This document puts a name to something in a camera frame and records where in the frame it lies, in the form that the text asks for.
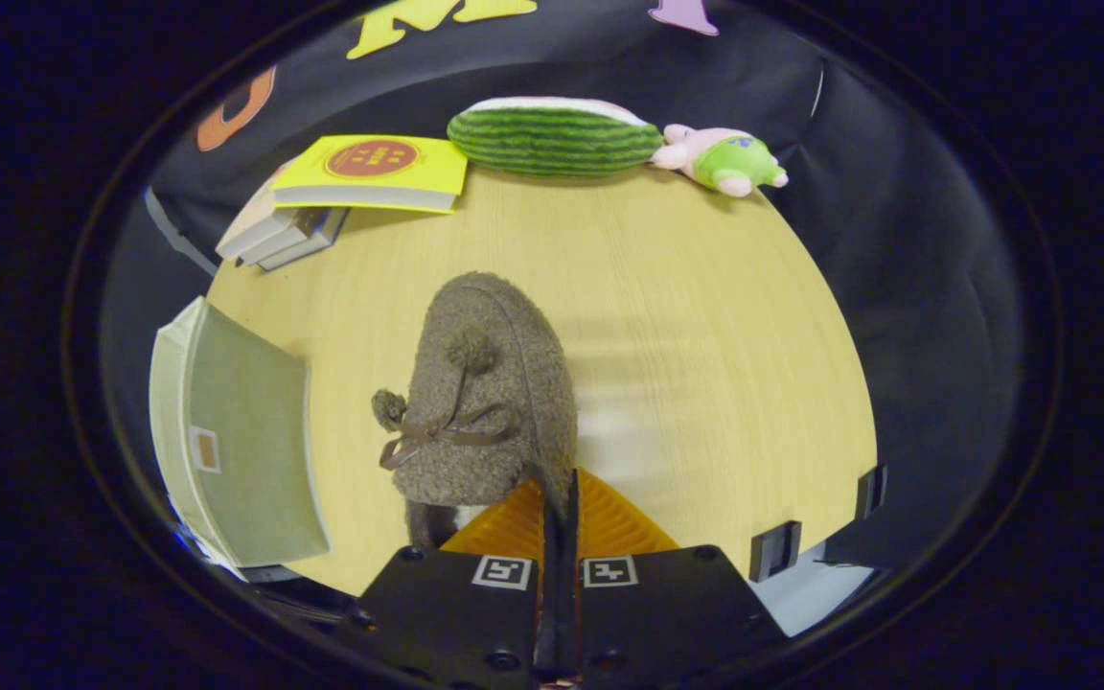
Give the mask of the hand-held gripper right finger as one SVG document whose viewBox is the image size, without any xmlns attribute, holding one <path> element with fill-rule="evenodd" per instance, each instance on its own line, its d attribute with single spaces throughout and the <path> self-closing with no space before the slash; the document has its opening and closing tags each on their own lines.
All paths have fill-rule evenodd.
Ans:
<svg viewBox="0 0 1104 690">
<path fill-rule="evenodd" d="M 786 636 L 724 551 L 679 546 L 629 499 L 577 471 L 583 689 L 701 687 Z"/>
</svg>

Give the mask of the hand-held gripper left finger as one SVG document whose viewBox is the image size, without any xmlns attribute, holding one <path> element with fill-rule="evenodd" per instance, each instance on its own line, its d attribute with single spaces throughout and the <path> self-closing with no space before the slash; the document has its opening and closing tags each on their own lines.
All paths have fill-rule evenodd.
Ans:
<svg viewBox="0 0 1104 690">
<path fill-rule="evenodd" d="M 352 647 L 438 689 L 535 689 L 555 679 L 544 511 L 527 480 L 439 549 L 402 546 L 355 599 Z"/>
</svg>

